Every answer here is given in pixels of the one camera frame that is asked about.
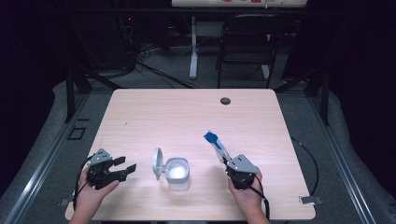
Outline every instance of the table top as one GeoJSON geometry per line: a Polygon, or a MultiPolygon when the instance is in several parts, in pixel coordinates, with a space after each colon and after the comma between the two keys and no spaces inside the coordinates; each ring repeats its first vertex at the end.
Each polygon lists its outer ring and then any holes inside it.
{"type": "Polygon", "coordinates": [[[172,0],[173,7],[305,7],[307,0],[172,0]]]}
{"type": "MultiPolygon", "coordinates": [[[[225,166],[204,135],[215,133],[232,157],[243,153],[262,171],[271,219],[311,219],[308,196],[276,95],[272,90],[194,89],[117,90],[93,141],[91,156],[103,148],[137,164],[117,189],[105,197],[94,220],[243,220],[228,190],[225,166]],[[220,99],[231,100],[223,105],[220,99]],[[152,171],[154,148],[164,160],[181,157],[190,165],[187,190],[169,189],[164,175],[152,171]]],[[[70,219],[70,203],[65,216],[70,219]]]]}

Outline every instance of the human hand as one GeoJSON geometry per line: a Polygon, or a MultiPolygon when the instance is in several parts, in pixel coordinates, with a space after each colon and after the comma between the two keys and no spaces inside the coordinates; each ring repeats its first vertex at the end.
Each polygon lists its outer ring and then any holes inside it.
{"type": "Polygon", "coordinates": [[[93,189],[87,182],[88,170],[88,167],[85,168],[79,177],[76,211],[70,219],[70,223],[89,223],[102,204],[103,199],[120,183],[120,181],[115,180],[101,189],[93,189]]]}
{"type": "MultiPolygon", "coordinates": [[[[256,176],[258,178],[254,178],[251,187],[261,192],[262,189],[259,180],[260,182],[262,181],[262,173],[260,170],[256,176]]],[[[231,178],[228,179],[228,188],[235,198],[239,210],[241,210],[241,212],[244,214],[249,224],[269,223],[269,220],[265,217],[264,212],[262,211],[262,197],[260,195],[258,195],[252,189],[236,189],[233,186],[233,181],[231,178]]]]}

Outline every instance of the open lid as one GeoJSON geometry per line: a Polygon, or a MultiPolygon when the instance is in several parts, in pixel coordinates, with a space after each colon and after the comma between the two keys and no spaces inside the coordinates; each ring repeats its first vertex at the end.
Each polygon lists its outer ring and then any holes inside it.
{"type": "Polygon", "coordinates": [[[160,176],[163,173],[163,152],[160,148],[154,149],[154,154],[152,156],[152,171],[154,172],[157,180],[160,180],[160,176]]]}

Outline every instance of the circular hole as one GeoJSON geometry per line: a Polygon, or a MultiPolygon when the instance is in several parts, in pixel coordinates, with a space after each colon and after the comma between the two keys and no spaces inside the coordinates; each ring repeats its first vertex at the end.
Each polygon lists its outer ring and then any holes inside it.
{"type": "Polygon", "coordinates": [[[222,105],[229,105],[231,103],[231,100],[230,100],[230,98],[223,97],[220,99],[220,102],[222,105]]]}

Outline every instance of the gray carpet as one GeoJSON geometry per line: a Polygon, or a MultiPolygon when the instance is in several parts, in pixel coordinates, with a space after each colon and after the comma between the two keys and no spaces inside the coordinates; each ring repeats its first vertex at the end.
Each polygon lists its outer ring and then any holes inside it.
{"type": "MultiPolygon", "coordinates": [[[[281,54],[278,60],[272,88],[281,84],[280,74],[282,64],[287,59],[286,53],[281,54]]],[[[188,75],[190,70],[189,53],[178,54],[172,50],[153,50],[146,54],[143,63],[168,75],[193,83],[200,88],[216,88],[216,48],[210,44],[205,45],[204,41],[200,46],[199,55],[198,78],[195,80],[190,80],[188,75]]],[[[110,74],[110,72],[102,73],[104,76],[110,74]]],[[[253,71],[251,75],[251,77],[260,76],[261,73],[257,73],[257,71],[253,71]]],[[[123,87],[135,89],[182,88],[178,84],[165,82],[160,77],[143,70],[140,66],[137,66],[127,76],[111,80],[123,87]]],[[[231,88],[257,88],[258,84],[261,85],[260,81],[244,82],[242,80],[228,83],[224,81],[223,83],[224,87],[231,88]]],[[[93,79],[91,84],[93,91],[88,96],[80,95],[76,91],[77,97],[79,97],[78,112],[70,124],[64,124],[66,118],[65,84],[61,83],[54,88],[56,100],[48,121],[38,136],[25,164],[0,200],[1,223],[13,220],[8,215],[21,199],[23,190],[34,175],[35,169],[56,146],[59,146],[59,153],[51,160],[49,172],[44,176],[45,181],[39,186],[39,191],[34,195],[32,203],[26,205],[26,213],[21,214],[20,221],[21,223],[67,223],[64,218],[66,207],[58,206],[58,203],[61,199],[68,199],[73,192],[78,168],[89,156],[88,152],[92,141],[111,96],[111,90],[100,82],[93,79]]],[[[334,162],[329,140],[320,125],[321,120],[316,117],[318,112],[312,106],[317,99],[305,98],[302,89],[298,88],[277,96],[290,136],[298,139],[309,149],[318,162],[319,180],[315,195],[320,196],[324,201],[324,203],[316,205],[317,216],[313,220],[291,223],[361,223],[361,218],[351,201],[345,181],[340,176],[340,171],[334,162]]],[[[330,129],[346,157],[348,166],[361,188],[376,223],[392,223],[391,219],[395,217],[388,204],[394,203],[394,199],[390,198],[378,185],[372,174],[356,156],[348,141],[347,127],[339,102],[333,94],[330,99],[329,121],[330,129]]],[[[307,186],[312,189],[316,181],[314,163],[299,145],[294,144],[294,147],[307,186]]],[[[274,221],[273,223],[283,223],[283,221],[274,221]]]]}

